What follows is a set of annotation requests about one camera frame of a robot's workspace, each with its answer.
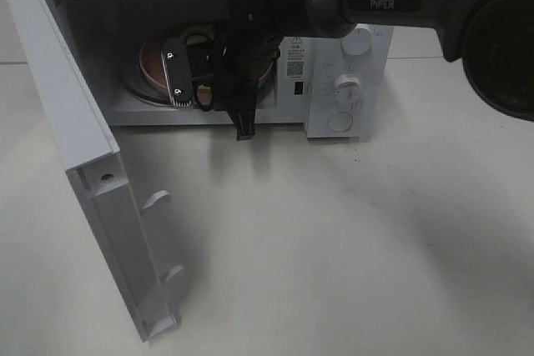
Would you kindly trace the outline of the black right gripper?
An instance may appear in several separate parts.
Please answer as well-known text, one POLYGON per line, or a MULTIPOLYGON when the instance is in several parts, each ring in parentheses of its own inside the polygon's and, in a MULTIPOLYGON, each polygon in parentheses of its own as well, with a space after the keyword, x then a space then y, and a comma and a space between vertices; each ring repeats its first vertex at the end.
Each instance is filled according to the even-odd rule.
POLYGON ((229 26, 214 26, 207 61, 213 74, 215 102, 228 115, 238 141, 255 135, 255 112, 260 78, 280 56, 277 34, 229 26))

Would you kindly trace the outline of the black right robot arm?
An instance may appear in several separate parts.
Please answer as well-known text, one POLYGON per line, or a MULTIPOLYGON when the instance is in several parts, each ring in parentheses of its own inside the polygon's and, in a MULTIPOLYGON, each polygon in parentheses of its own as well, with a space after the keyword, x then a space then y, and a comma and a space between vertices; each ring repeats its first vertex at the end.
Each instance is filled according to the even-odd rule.
POLYGON ((209 56, 214 99, 240 140, 252 138, 259 77, 289 36, 342 38, 360 23, 431 28, 461 60, 477 95, 500 113, 533 118, 533 0, 228 0, 209 56))

